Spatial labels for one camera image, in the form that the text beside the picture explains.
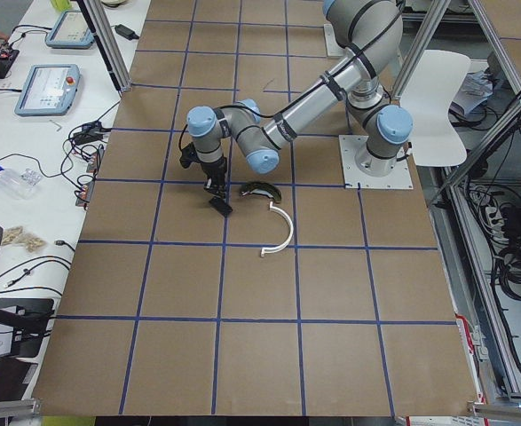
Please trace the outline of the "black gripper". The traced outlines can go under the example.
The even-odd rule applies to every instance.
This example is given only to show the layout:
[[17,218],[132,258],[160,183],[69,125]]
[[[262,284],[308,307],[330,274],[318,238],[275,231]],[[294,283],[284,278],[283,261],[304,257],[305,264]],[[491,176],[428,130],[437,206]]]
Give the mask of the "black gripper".
[[227,172],[227,160],[224,154],[212,162],[206,162],[198,157],[194,144],[190,143],[181,149],[179,159],[183,169],[188,169],[193,163],[198,163],[201,170],[206,174],[208,180],[205,182],[203,189],[208,193],[213,193],[216,197],[225,198],[226,183],[225,177]]

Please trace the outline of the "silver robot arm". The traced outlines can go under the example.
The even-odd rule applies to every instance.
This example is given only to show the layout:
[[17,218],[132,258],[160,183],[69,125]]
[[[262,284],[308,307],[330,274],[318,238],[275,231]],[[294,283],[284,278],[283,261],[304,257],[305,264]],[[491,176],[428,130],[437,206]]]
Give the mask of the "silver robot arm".
[[227,160],[221,141],[233,138],[249,167],[258,174],[274,170],[280,150],[328,109],[343,101],[349,114],[367,133],[356,155],[364,173],[383,177],[390,173],[413,128],[410,113],[383,97],[379,74],[395,56],[403,31],[401,10],[392,1],[326,1],[322,11],[332,25],[342,58],[316,82],[266,124],[257,104],[244,99],[228,106],[196,106],[186,117],[192,138],[183,147],[180,165],[197,163],[206,176],[204,188],[225,197]]

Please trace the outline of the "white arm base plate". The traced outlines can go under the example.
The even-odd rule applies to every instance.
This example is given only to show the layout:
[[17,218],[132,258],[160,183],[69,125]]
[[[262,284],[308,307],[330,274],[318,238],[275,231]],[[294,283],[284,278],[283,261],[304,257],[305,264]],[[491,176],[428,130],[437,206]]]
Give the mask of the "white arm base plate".
[[340,58],[344,55],[344,49],[337,43],[335,39],[335,31],[331,24],[323,25],[323,34],[326,45],[326,52],[329,58]]
[[368,136],[340,135],[339,145],[343,167],[343,186],[346,189],[413,190],[403,148],[390,159],[379,159],[367,150]]

